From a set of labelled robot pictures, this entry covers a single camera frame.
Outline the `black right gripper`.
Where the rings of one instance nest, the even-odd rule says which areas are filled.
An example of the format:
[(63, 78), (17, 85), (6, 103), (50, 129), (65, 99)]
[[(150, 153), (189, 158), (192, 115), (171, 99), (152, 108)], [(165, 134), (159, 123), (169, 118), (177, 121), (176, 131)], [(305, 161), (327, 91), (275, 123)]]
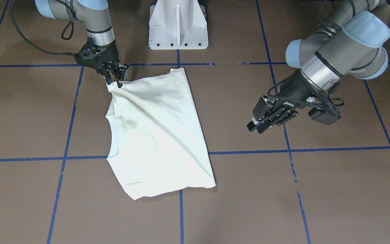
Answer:
[(120, 62), (116, 40), (108, 45), (98, 46), (93, 42), (92, 37), (88, 37), (74, 59), (78, 64), (93, 68), (98, 74), (104, 76), (107, 85), (112, 84), (112, 75), (115, 76), (118, 88), (122, 88), (125, 72), (129, 66)]

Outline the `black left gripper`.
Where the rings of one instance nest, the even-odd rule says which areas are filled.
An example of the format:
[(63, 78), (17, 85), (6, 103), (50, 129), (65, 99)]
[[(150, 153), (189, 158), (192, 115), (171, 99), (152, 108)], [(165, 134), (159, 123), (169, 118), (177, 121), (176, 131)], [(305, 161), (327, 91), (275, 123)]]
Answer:
[(298, 108), (315, 107), (317, 103), (307, 100), (316, 99), (311, 88), (312, 85), (300, 69), (273, 85), (256, 103), (252, 110), (253, 117), (246, 125), (247, 129), (250, 132), (264, 133), (271, 127), (280, 126), (297, 117)]

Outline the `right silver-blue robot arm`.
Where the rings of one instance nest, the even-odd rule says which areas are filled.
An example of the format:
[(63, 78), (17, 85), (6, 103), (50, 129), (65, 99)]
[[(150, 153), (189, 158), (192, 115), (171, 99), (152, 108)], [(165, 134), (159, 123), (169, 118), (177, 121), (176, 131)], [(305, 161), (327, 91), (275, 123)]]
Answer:
[(93, 68), (118, 88), (126, 80), (128, 65), (119, 60), (118, 48), (106, 0), (36, 0), (38, 11), (45, 17), (81, 22), (87, 31), (87, 41), (76, 54), (76, 63)]

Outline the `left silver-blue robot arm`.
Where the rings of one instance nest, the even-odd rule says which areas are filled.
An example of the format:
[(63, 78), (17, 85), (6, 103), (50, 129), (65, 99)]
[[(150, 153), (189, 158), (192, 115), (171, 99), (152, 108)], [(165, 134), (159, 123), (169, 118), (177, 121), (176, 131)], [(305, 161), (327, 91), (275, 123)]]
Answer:
[(389, 27), (374, 14), (376, 7), (390, 0), (343, 0), (329, 17), (306, 38), (293, 40), (286, 49), (286, 63), (293, 74), (273, 85), (255, 105), (249, 131), (260, 134), (298, 115), (297, 109), (310, 107), (309, 117), (331, 125), (340, 116), (331, 94), (339, 79), (350, 74), (359, 79), (380, 76), (388, 66), (383, 44), (390, 38)]

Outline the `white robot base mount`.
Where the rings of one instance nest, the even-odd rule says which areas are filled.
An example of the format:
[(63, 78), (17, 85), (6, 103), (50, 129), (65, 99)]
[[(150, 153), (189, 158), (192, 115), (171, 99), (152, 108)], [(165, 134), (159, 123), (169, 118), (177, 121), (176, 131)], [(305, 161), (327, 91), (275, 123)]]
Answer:
[(205, 6), (197, 0), (158, 0), (150, 6), (148, 48), (196, 50), (209, 46)]

